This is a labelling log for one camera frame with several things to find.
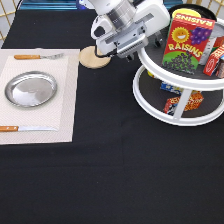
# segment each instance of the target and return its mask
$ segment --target orange handle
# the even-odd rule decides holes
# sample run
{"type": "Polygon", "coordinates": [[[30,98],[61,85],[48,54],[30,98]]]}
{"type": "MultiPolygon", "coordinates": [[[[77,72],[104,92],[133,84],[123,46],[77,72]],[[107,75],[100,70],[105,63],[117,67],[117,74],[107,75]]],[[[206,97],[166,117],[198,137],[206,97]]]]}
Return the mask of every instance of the orange handle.
{"type": "Polygon", "coordinates": [[[17,60],[40,59],[40,55],[15,55],[14,58],[17,60]]]}
{"type": "Polygon", "coordinates": [[[18,126],[0,126],[0,132],[18,131],[18,126]]]}

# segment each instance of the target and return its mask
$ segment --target raisin box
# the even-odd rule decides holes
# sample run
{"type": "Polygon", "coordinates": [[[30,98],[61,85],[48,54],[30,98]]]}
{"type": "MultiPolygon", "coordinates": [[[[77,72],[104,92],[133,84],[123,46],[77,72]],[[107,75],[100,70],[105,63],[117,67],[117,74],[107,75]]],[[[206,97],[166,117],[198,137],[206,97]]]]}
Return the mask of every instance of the raisin box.
{"type": "Polygon", "coordinates": [[[219,63],[220,58],[224,55],[224,44],[216,49],[208,58],[208,61],[204,68],[204,73],[211,76],[215,73],[217,64],[219,63]]]}
{"type": "Polygon", "coordinates": [[[214,20],[177,13],[170,25],[162,65],[194,74],[214,24],[214,20]]]}
{"type": "MultiPolygon", "coordinates": [[[[161,83],[160,89],[169,91],[171,93],[176,93],[178,95],[181,95],[184,90],[183,88],[172,86],[166,82],[161,83]]],[[[195,94],[195,93],[200,93],[200,91],[193,90],[192,94],[195,94]]]]}
{"type": "MultiPolygon", "coordinates": [[[[180,96],[168,99],[164,107],[164,112],[169,115],[174,115],[179,100],[180,96]]],[[[197,109],[201,105],[203,100],[204,98],[201,93],[192,94],[184,111],[197,109]]]]}

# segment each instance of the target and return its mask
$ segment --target red box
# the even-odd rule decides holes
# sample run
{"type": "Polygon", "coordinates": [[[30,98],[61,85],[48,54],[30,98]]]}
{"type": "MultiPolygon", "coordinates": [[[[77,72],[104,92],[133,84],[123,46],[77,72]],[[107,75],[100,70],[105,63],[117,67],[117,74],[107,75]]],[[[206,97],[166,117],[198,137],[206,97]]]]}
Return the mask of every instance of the red box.
{"type": "Polygon", "coordinates": [[[224,55],[224,44],[216,49],[208,58],[208,61],[204,68],[204,73],[206,75],[211,76],[217,67],[217,63],[219,62],[219,59],[224,55]]]}
{"type": "Polygon", "coordinates": [[[214,20],[177,13],[170,25],[162,65],[194,73],[214,24],[214,20]]]}
{"type": "MultiPolygon", "coordinates": [[[[184,111],[197,109],[204,100],[201,93],[192,94],[184,111]]],[[[180,97],[174,97],[167,100],[164,112],[169,115],[174,115],[175,109],[180,101],[180,97]]]]}

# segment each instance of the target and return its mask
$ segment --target butter knife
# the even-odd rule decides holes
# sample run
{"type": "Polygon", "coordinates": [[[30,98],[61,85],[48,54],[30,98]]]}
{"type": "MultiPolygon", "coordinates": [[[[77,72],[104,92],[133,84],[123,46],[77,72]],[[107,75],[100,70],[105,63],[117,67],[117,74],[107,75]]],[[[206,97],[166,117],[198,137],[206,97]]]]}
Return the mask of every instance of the butter knife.
{"type": "Polygon", "coordinates": [[[0,126],[0,132],[16,131],[57,131],[57,129],[44,126],[0,126]]]}
{"type": "Polygon", "coordinates": [[[40,56],[40,55],[14,55],[14,58],[17,60],[26,60],[26,59],[58,59],[63,57],[64,54],[56,54],[52,56],[40,56]]]}

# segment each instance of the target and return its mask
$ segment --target table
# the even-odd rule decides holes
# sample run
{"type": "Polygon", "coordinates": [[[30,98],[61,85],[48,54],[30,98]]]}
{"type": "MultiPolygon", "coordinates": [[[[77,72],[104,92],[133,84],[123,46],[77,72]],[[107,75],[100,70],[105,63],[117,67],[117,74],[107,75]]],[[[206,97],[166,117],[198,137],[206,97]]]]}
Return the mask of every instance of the table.
{"type": "MultiPolygon", "coordinates": [[[[4,49],[80,48],[94,11],[18,11],[4,49]]],[[[222,224],[224,116],[177,127],[147,114],[140,61],[80,65],[72,143],[0,146],[0,221],[222,224]]]]}

